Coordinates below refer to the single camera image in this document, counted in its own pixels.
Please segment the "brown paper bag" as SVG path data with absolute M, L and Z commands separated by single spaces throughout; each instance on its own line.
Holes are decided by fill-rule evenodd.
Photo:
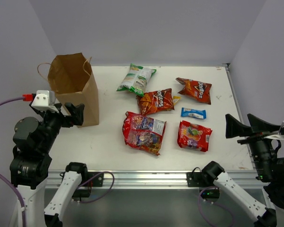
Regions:
M 90 61 L 81 52 L 57 55 L 47 75 L 47 82 L 60 103 L 85 105 L 82 127 L 99 124 L 98 87 Z

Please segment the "red fruit candy bag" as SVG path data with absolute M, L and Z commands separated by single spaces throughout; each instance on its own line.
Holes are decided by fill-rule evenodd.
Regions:
M 187 121 L 179 123 L 177 143 L 181 148 L 207 152 L 213 130 Z

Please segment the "red Doritos chip bag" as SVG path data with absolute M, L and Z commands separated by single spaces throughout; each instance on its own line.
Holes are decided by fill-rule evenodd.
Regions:
M 176 81 L 183 85 L 182 90 L 178 92 L 180 95 L 192 98 L 202 104 L 211 104 L 212 84 L 184 78 L 176 78 Z
M 172 88 L 147 92 L 143 97 L 136 96 L 136 99 L 139 113 L 144 116 L 174 110 Z

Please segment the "blue snack bar wrapper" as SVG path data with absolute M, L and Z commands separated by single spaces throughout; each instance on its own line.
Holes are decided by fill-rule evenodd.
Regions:
M 195 110 L 182 107 L 181 117 L 191 117 L 196 119 L 206 119 L 206 110 Z

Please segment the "red cookie snack bag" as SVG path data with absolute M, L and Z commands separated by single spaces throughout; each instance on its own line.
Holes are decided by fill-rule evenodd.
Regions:
M 125 116 L 122 126 L 125 144 L 159 156 L 167 122 L 133 112 L 126 112 Z

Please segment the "green snack bag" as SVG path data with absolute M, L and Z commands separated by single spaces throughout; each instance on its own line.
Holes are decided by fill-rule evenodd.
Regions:
M 129 91 L 135 93 L 137 96 L 144 97 L 147 84 L 156 72 L 156 69 L 137 66 L 131 63 L 129 71 L 117 88 L 117 91 Z

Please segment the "yellow snack bar wrapper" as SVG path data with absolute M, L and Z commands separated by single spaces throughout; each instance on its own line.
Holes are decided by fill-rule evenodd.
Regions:
M 180 96 L 173 96 L 173 105 L 176 105 L 177 102 L 181 99 Z

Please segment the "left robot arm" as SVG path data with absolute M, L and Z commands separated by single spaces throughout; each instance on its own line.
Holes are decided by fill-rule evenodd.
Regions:
M 25 227 L 61 227 L 65 210 L 78 186 L 89 180 L 84 163 L 71 162 L 52 201 L 45 206 L 44 192 L 52 158 L 49 152 L 61 128 L 81 126 L 85 105 L 65 103 L 69 115 L 61 112 L 57 103 L 39 110 L 29 105 L 42 121 L 26 117 L 17 122 L 14 131 L 13 160 L 10 164 L 11 183 L 21 195 L 19 215 Z

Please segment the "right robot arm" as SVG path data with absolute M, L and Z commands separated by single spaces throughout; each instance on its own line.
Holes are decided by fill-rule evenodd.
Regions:
M 215 161 L 201 170 L 202 182 L 216 187 L 236 203 L 255 227 L 284 227 L 284 157 L 278 156 L 284 141 L 284 121 L 280 125 L 268 123 L 248 114 L 244 125 L 226 114 L 225 137 L 238 138 L 247 145 L 259 183 L 241 184 Z

